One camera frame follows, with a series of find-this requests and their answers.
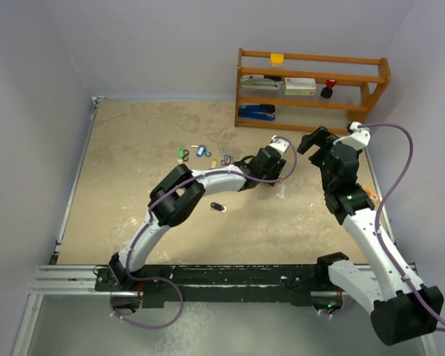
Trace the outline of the black carabiner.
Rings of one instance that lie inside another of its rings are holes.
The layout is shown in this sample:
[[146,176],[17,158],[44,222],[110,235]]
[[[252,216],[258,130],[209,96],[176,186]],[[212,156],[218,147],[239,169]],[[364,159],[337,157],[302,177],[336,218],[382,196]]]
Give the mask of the black carabiner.
[[182,151],[182,160],[183,160],[184,162],[187,162],[187,161],[188,161],[189,154],[190,154],[189,150],[184,149],[184,150]]

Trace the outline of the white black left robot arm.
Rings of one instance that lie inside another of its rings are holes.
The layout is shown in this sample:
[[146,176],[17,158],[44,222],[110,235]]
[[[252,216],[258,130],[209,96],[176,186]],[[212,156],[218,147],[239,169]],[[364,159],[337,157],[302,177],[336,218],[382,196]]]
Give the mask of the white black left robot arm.
[[185,164],[176,166],[150,193],[148,212],[132,240],[115,253],[109,268],[112,283],[122,291],[137,284],[137,272],[170,228],[185,222],[203,197],[222,192],[239,192],[258,184],[278,182],[289,144],[276,139],[261,148],[257,155],[241,159],[220,169],[191,170]]

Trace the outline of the red tag key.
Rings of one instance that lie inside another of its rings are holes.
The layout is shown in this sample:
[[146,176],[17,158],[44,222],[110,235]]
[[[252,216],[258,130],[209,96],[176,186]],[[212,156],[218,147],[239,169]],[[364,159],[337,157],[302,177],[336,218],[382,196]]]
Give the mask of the red tag key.
[[220,165],[221,166],[230,165],[233,161],[233,156],[226,149],[224,149],[224,147],[221,147],[220,150],[221,150],[221,154],[222,154],[222,159],[220,160]]

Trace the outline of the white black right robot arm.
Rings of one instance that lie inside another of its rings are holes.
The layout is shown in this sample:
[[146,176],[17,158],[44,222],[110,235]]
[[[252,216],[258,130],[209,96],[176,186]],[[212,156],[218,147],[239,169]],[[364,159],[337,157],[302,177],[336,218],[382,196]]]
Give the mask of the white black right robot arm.
[[428,287],[409,267],[380,224],[379,208],[357,181],[359,156],[369,144],[370,132],[352,123],[349,135],[338,137],[320,126],[302,137],[297,149],[320,169],[326,207],[357,243],[374,279],[367,277],[341,254],[318,259],[315,282],[323,290],[335,286],[347,292],[369,314],[375,334],[392,346],[431,334],[437,329],[444,296]]

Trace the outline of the blue tag key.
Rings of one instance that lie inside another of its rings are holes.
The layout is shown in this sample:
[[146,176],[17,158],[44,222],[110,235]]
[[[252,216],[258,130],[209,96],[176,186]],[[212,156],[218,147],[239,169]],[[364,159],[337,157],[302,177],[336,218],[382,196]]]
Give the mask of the blue tag key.
[[206,147],[204,145],[192,145],[191,147],[196,149],[197,157],[205,156]]

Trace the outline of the green tag key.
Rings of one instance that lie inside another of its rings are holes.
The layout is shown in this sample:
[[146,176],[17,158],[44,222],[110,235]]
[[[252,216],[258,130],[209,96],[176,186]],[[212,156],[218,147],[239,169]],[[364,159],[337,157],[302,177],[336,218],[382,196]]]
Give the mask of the green tag key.
[[177,162],[179,163],[179,164],[183,164],[184,163],[184,161],[182,160],[182,151],[183,151],[184,149],[179,149],[179,151],[178,151],[178,158],[177,158]]

